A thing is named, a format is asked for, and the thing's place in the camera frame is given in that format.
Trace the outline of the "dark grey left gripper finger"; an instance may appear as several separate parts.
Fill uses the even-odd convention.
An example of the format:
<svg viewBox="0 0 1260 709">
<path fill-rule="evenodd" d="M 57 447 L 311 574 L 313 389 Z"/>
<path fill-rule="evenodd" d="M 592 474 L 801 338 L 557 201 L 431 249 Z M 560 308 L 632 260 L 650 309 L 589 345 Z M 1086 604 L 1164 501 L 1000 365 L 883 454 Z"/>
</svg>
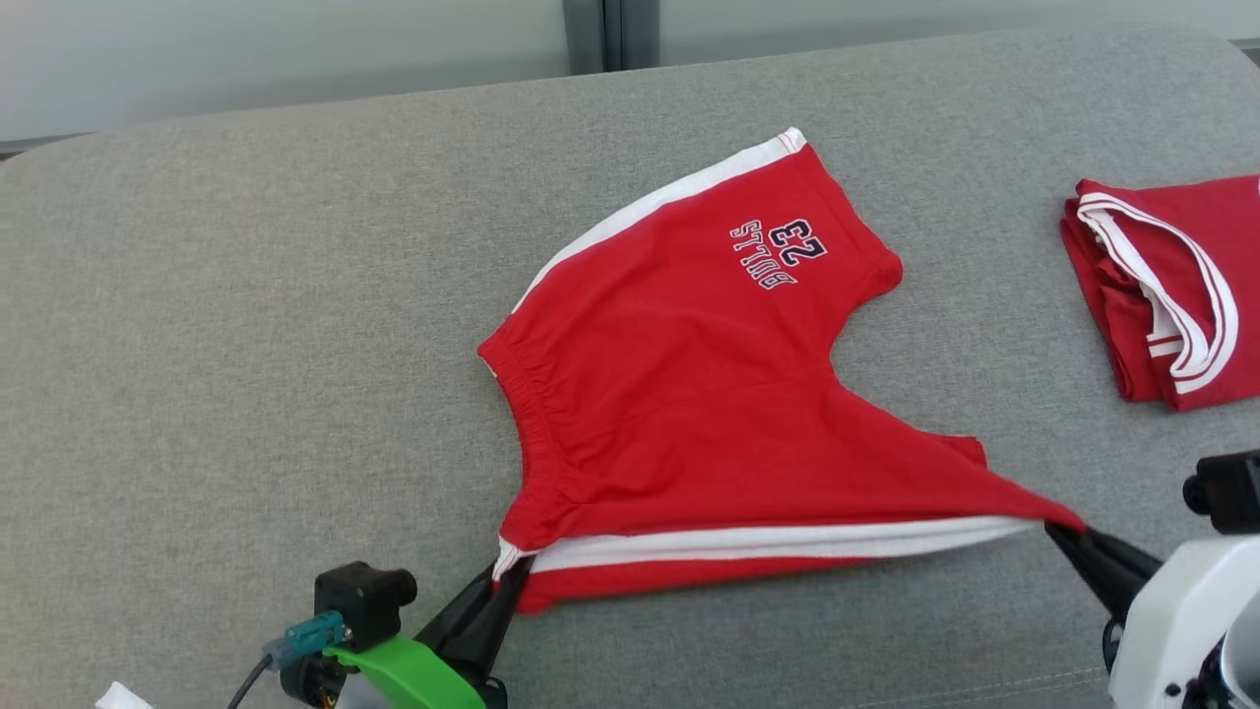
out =
<svg viewBox="0 0 1260 709">
<path fill-rule="evenodd" d="M 428 620 L 420 632 L 415 633 L 413 640 L 431 649 L 438 657 L 447 659 L 447 642 L 454 638 L 454 633 L 457 631 L 461 615 L 467 608 L 467 602 L 475 602 L 478 597 L 478 581 L 485 578 L 486 570 L 491 573 L 491 564 L 486 565 L 481 573 L 478 573 L 472 582 L 469 582 L 454 598 L 449 602 L 445 610 Z"/>
<path fill-rule="evenodd" d="M 533 565 L 532 557 L 514 562 L 495 582 L 490 570 L 478 581 L 475 602 L 467 602 L 454 638 L 447 642 L 447 659 L 467 680 L 489 680 L 491 666 L 512 625 L 520 596 Z"/>
</svg>

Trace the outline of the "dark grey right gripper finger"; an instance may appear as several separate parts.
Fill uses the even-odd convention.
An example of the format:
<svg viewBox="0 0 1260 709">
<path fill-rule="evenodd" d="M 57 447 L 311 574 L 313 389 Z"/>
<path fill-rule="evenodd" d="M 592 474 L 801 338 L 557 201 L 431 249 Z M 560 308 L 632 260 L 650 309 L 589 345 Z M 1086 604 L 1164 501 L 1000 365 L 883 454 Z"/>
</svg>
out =
<svg viewBox="0 0 1260 709">
<path fill-rule="evenodd" d="M 1159 557 L 1092 528 L 1045 523 L 1045 533 L 1097 593 L 1138 593 L 1163 565 Z"/>
<path fill-rule="evenodd" d="M 1134 573 L 1114 555 L 1116 538 L 1097 530 L 1045 530 L 1045 534 L 1108 610 L 1108 618 L 1125 623 L 1134 598 Z"/>
</svg>

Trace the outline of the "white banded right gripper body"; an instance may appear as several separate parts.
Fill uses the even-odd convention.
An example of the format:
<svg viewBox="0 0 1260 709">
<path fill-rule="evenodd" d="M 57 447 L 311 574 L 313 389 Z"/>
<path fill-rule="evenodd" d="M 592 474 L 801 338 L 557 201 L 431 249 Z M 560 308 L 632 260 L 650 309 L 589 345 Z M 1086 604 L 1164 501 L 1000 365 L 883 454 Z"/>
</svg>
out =
<svg viewBox="0 0 1260 709">
<path fill-rule="evenodd" d="M 1128 610 L 1110 705 L 1257 706 L 1257 536 L 1181 545 Z"/>
</svg>

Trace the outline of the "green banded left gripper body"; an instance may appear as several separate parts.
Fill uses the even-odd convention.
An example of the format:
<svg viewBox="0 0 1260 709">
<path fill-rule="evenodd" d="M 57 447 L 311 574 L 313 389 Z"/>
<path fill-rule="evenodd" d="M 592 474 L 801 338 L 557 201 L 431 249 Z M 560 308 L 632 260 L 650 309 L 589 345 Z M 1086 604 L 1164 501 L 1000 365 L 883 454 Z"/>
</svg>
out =
<svg viewBox="0 0 1260 709">
<path fill-rule="evenodd" d="M 471 683 L 427 646 L 393 637 L 364 652 L 346 644 L 281 670 L 284 694 L 312 708 L 508 708 L 498 678 Z"/>
</svg>

